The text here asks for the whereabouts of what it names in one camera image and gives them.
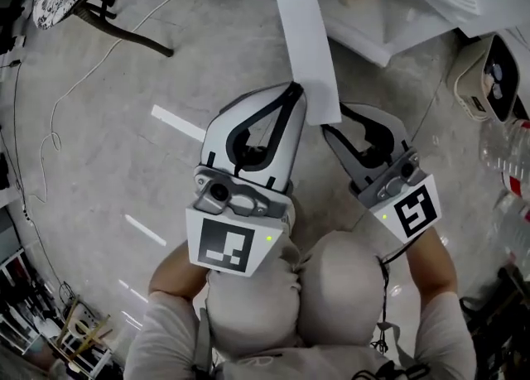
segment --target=white cable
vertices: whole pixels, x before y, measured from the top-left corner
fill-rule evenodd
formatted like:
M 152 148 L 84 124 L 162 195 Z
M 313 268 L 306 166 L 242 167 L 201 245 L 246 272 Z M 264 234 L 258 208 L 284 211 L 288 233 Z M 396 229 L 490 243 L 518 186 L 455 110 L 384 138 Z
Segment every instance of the white cable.
M 135 26 L 133 29 L 132 29 L 132 32 L 135 32 L 138 28 L 140 28 L 143 23 L 145 21 L 147 21 L 147 19 L 153 14 L 155 13 L 158 9 L 160 9 L 161 7 L 163 7 L 165 4 L 167 4 L 170 0 L 165 0 L 164 2 L 162 2 L 161 4 L 159 4 L 157 7 L 155 7 L 152 11 L 150 11 L 141 21 L 140 23 Z M 42 143 L 41 143 L 41 149 L 39 151 L 39 157 L 41 158 L 41 171 L 42 171 L 42 179 L 44 181 L 44 199 L 40 198 L 38 195 L 28 195 L 28 199 L 31 198 L 31 197 L 34 197 L 35 199 L 37 199 L 39 202 L 41 202 L 42 204 L 45 204 L 47 201 L 48 201 L 48 184 L 46 183 L 46 173 L 44 172 L 44 160 L 42 158 L 42 148 L 44 146 L 44 143 L 46 142 L 46 140 L 51 137 L 51 141 L 53 142 L 53 147 L 55 148 L 56 151 L 60 152 L 60 149 L 61 149 L 61 144 L 60 144 L 60 137 L 59 137 L 59 134 L 57 134 L 54 130 L 53 130 L 53 118 L 55 116 L 55 110 L 57 109 L 57 105 L 59 104 L 59 102 L 66 98 L 70 93 L 72 93 L 72 91 L 78 86 L 80 85 L 83 81 L 85 81 L 86 79 L 88 79 L 92 73 L 94 71 L 96 71 L 100 66 L 101 64 L 103 64 L 105 62 L 105 60 L 108 58 L 108 56 L 110 55 L 110 53 L 114 50 L 114 48 L 119 44 L 121 43 L 123 40 L 122 39 L 119 39 L 119 40 L 116 40 L 114 42 L 114 44 L 112 46 L 110 46 L 110 49 L 108 49 L 107 53 L 105 54 L 105 56 L 103 57 L 103 59 L 98 62 L 94 68 L 92 68 L 92 70 L 90 70 L 88 73 L 86 73 L 84 75 L 84 77 L 82 79 L 80 79 L 77 83 L 75 83 L 71 88 L 70 90 L 68 90 L 65 94 L 63 94 L 60 98 L 57 99 L 57 101 L 55 102 L 55 104 L 53 105 L 53 109 L 51 111 L 51 117 L 50 117 L 50 134 L 48 134 L 47 136 L 45 136 L 43 139 L 42 139 Z

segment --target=sheet of paper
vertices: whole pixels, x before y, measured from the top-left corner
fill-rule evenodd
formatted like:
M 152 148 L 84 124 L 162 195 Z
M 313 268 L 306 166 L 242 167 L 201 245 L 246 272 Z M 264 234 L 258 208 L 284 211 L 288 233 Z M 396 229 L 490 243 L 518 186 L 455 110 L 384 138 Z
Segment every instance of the sheet of paper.
M 293 79 L 306 91 L 310 125 L 340 123 L 339 91 L 317 0 L 277 0 Z

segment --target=concrete floor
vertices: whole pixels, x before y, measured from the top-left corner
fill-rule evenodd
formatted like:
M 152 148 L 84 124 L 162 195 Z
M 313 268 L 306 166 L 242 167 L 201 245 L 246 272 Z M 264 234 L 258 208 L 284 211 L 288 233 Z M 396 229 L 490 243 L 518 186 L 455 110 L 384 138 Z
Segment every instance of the concrete floor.
M 163 0 L 117 0 L 116 23 L 132 29 Z M 62 141 L 42 152 L 47 204 L 28 198 L 57 274 L 118 327 L 122 310 L 140 320 L 141 295 L 157 264 L 185 240 L 184 208 L 193 200 L 192 171 L 200 143 L 155 119 L 153 104 L 206 128 L 225 104 L 249 90 L 291 78 L 275 0 L 173 0 L 139 30 L 176 50 L 165 58 L 120 44 L 55 115 Z M 39 147 L 50 132 L 54 102 L 103 57 L 114 39 L 77 18 L 49 31 L 30 27 L 17 90 L 17 139 L 26 194 L 44 195 Z M 414 137 L 425 171 L 435 175 L 444 218 L 437 225 L 458 270 L 461 294 L 476 294 L 494 276 L 497 255 L 487 241 L 488 218 L 501 185 L 479 164 L 479 125 L 470 121 L 443 81 L 455 55 L 452 33 L 395 56 L 381 70 L 330 43 L 340 97 L 399 116 Z M 0 122 L 13 154 L 15 71 L 2 87 Z M 308 249 L 334 230 L 352 231 L 381 253 L 397 240 L 348 192 L 349 180 L 321 137 L 306 127 L 292 177 L 301 203 L 297 242 Z M 10 209 L 25 244 L 36 236 Z M 129 214 L 167 241 L 165 247 L 129 224 Z M 28 251 L 57 288 L 38 244 Z M 403 328 L 412 351 L 419 297 L 404 258 L 392 267 L 388 319 Z

